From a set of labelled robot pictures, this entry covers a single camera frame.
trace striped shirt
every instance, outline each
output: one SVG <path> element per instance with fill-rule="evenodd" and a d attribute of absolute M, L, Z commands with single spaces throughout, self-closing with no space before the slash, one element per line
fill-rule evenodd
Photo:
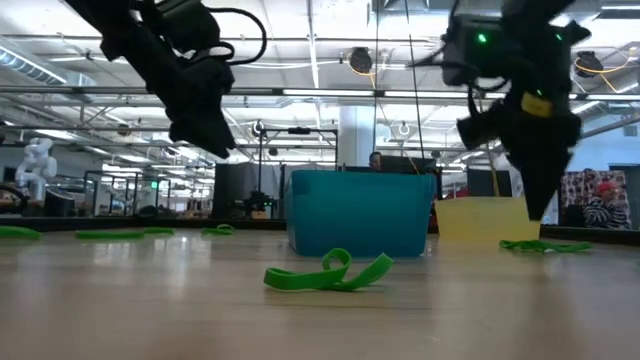
<path fill-rule="evenodd" d="M 587 227 L 604 229 L 630 230 L 629 214 L 621 206 L 605 205 L 601 198 L 595 197 L 584 208 L 584 219 Z"/>

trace yellow label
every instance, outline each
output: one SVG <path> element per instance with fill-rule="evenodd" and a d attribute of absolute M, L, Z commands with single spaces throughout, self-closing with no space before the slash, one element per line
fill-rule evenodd
<path fill-rule="evenodd" d="M 550 101 L 541 99 L 537 96 L 533 96 L 529 93 L 524 93 L 522 96 L 522 110 L 528 112 L 533 116 L 538 117 L 551 117 L 553 110 L 553 104 Z"/>

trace ceiling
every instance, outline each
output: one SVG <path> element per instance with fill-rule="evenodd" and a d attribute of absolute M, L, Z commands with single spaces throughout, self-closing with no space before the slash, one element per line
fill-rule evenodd
<path fill-rule="evenodd" d="M 237 1 L 205 0 L 208 6 L 237 6 Z M 447 9 L 452 1 L 430 1 L 431 8 L 423 0 L 408 0 L 409 24 L 404 10 L 369 12 L 371 0 L 246 0 L 244 10 L 257 16 L 265 25 L 269 43 L 265 55 L 251 66 L 233 68 L 236 88 L 303 88 L 303 89 L 360 89 L 388 91 L 413 91 L 414 77 L 417 90 L 462 91 L 446 87 L 439 68 L 407 69 L 405 64 L 427 56 L 440 46 L 439 37 L 447 27 Z M 625 2 L 637 6 L 638 2 Z M 495 13 L 499 0 L 462 1 L 459 11 Z M 590 79 L 576 77 L 574 93 L 636 94 L 637 51 L 640 41 L 637 29 L 640 20 L 627 15 L 607 13 L 607 3 L 581 0 L 567 14 L 554 20 L 564 25 L 569 19 L 578 20 L 592 32 L 590 39 L 578 44 L 579 51 L 593 51 L 605 70 L 603 76 Z M 0 92 L 0 115 L 13 119 L 17 125 L 33 126 L 82 126 L 102 130 L 83 130 L 73 133 L 65 141 L 95 143 L 92 149 L 113 157 L 132 154 L 154 163 L 200 161 L 198 156 L 167 157 L 166 149 L 152 146 L 153 142 L 166 139 L 166 133 L 144 131 L 144 128 L 168 128 L 169 120 L 162 104 L 150 95 L 126 95 L 126 89 L 144 86 L 143 81 L 126 61 L 104 61 L 100 50 L 100 34 L 76 15 L 64 1 L 59 0 L 4 0 L 0 14 L 0 46 L 20 51 L 21 55 L 56 74 L 83 74 L 90 84 L 119 87 L 121 93 L 92 95 L 91 104 L 68 95 L 4 94 Z M 235 14 L 219 14 L 216 19 L 222 29 L 222 37 L 236 48 L 237 58 L 251 57 L 260 47 L 260 32 L 249 19 Z M 373 77 L 361 76 L 350 68 L 347 61 L 353 47 L 367 47 L 377 59 L 378 72 Z M 37 83 L 16 71 L 0 66 L 0 87 L 7 85 L 38 86 Z M 575 101 L 575 109 L 585 118 L 599 116 L 609 109 L 605 103 L 589 105 L 589 101 Z M 257 158 L 252 146 L 257 139 L 251 134 L 252 126 L 260 120 L 272 128 L 320 127 L 335 129 L 340 122 L 340 107 L 349 105 L 377 106 L 377 145 L 382 149 L 399 148 L 401 144 L 417 149 L 418 113 L 423 135 L 423 145 L 432 148 L 453 148 L 445 157 L 450 161 L 464 156 L 460 153 L 460 138 L 455 129 L 456 120 L 468 115 L 463 100 L 437 99 L 426 96 L 416 108 L 411 98 L 353 99 L 349 97 L 289 97 L 229 95 L 223 100 L 225 117 L 246 149 L 234 152 L 230 161 L 246 161 Z M 28 109 L 29 116 L 21 111 Z M 122 124 L 132 127 L 130 134 L 118 135 L 104 128 Z M 332 161 L 334 151 L 327 148 L 327 140 L 333 143 L 332 134 L 325 139 L 317 135 L 302 139 L 300 135 L 281 134 L 270 139 L 271 146 L 300 146 L 292 150 L 281 149 L 277 156 L 265 155 L 274 161 Z M 133 144 L 130 148 L 116 149 L 109 145 Z M 202 158 L 213 159 L 199 149 L 192 149 Z M 412 156 L 419 152 L 410 150 Z"/>

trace person with red cap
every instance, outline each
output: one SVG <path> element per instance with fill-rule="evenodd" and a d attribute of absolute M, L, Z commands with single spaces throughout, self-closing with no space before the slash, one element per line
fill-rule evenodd
<path fill-rule="evenodd" d="M 596 188 L 596 196 L 584 208 L 585 225 L 615 230 L 630 230 L 631 221 L 627 211 L 618 204 L 618 187 L 603 181 Z"/>

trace yellow plastic bin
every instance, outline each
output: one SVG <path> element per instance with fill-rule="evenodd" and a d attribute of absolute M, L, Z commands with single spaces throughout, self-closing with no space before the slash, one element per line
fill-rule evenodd
<path fill-rule="evenodd" d="M 529 220 L 524 197 L 463 197 L 436 202 L 443 243 L 498 246 L 500 240 L 534 240 L 540 222 Z"/>

